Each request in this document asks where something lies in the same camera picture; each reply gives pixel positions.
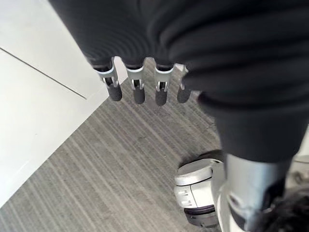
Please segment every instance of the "black fabric sleeve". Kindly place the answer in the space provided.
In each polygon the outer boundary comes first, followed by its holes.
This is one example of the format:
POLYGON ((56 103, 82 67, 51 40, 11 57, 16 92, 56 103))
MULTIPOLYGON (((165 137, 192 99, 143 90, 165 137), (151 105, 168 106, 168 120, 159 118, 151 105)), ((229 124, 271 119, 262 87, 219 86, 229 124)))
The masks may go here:
POLYGON ((91 64, 185 64, 225 152, 277 162, 299 149, 309 113, 308 0, 50 0, 91 64))

